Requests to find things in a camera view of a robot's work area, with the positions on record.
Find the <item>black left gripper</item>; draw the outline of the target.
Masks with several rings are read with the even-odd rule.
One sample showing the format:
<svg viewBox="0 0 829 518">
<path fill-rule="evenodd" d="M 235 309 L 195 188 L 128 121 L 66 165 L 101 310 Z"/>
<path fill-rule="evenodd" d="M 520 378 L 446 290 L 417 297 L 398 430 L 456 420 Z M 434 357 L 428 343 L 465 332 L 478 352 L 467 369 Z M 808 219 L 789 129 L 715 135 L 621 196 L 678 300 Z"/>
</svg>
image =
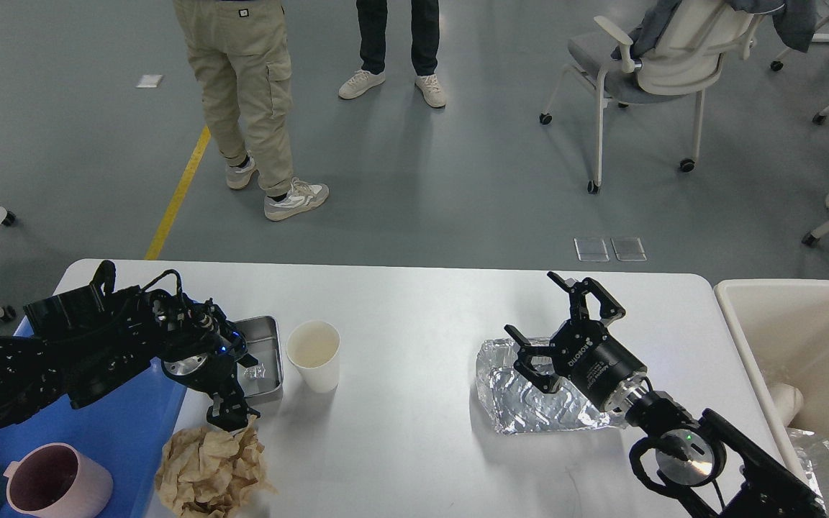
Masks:
<svg viewBox="0 0 829 518">
<path fill-rule="evenodd" d="M 208 424 L 225 432 L 249 427 L 261 413 L 251 407 L 237 379 L 236 364 L 248 354 L 243 338 L 233 343 L 212 345 L 210 351 L 176 362 L 162 362 L 162 371 L 172 381 L 211 399 L 205 411 Z"/>
</svg>

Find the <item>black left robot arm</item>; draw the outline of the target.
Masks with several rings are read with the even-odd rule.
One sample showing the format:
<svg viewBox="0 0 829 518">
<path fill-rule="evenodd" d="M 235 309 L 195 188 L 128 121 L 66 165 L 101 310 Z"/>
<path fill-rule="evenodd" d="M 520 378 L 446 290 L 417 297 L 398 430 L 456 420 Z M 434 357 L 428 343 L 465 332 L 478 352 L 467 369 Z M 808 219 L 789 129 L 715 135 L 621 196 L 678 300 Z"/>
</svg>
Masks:
<svg viewBox="0 0 829 518">
<path fill-rule="evenodd" d="M 227 432 L 249 425 L 237 367 L 253 367 L 243 334 L 220 305 L 182 291 L 146 286 L 115 288 L 116 268 L 102 261 L 88 285 L 24 308 L 30 337 L 0 334 L 0 429 L 19 424 L 67 396 L 73 409 L 94 404 L 147 370 L 158 358 L 163 372 L 207 394 L 207 422 Z"/>
</svg>

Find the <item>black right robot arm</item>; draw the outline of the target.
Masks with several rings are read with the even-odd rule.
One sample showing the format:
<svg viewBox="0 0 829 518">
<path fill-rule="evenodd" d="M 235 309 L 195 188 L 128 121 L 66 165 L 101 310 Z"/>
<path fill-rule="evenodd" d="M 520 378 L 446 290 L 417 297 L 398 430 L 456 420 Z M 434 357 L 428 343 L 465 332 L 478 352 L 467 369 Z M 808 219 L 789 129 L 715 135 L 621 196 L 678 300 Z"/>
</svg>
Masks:
<svg viewBox="0 0 829 518">
<path fill-rule="evenodd" d="M 720 413 L 695 419 L 648 379 L 647 367 L 613 338 L 609 325 L 625 309 L 593 278 L 565 279 L 551 271 L 569 298 L 568 317 L 544 345 L 534 345 L 513 325 L 515 370 L 546 394 L 568 381 L 596 410 L 618 413 L 644 432 L 629 450 L 635 478 L 649 491 L 674 499 L 692 517 L 823 517 L 808 484 L 777 462 Z M 715 511 L 697 494 L 716 486 L 728 453 L 741 459 L 739 492 Z"/>
</svg>

